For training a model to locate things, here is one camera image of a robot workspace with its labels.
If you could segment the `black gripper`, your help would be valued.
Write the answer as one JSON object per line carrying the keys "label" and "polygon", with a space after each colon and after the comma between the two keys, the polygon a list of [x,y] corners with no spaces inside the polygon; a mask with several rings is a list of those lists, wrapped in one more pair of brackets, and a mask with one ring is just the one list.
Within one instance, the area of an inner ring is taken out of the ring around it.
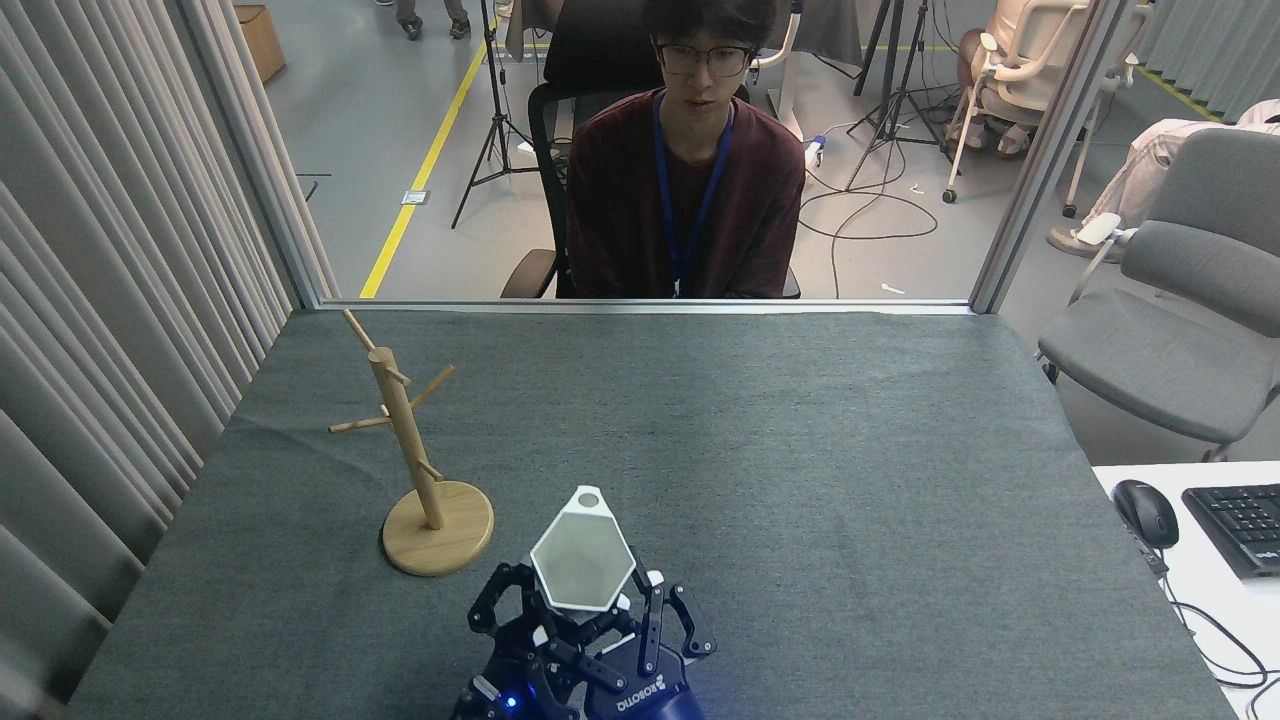
{"label": "black gripper", "polygon": [[460,693],[451,719],[580,719],[571,696],[580,683],[621,688],[621,673],[588,647],[621,621],[621,611],[572,619],[553,609],[527,564],[499,564],[468,610],[472,632],[493,651]]}
{"label": "black gripper", "polygon": [[[626,685],[614,682],[593,682],[585,694],[589,719],[704,719],[705,714],[692,693],[686,666],[710,656],[717,642],[704,612],[687,583],[666,587],[655,580],[655,571],[634,570],[634,583],[644,596],[643,614],[637,620],[639,659],[623,655],[598,655],[604,667],[620,673]],[[662,616],[672,607],[685,638],[678,655],[660,655]]]}

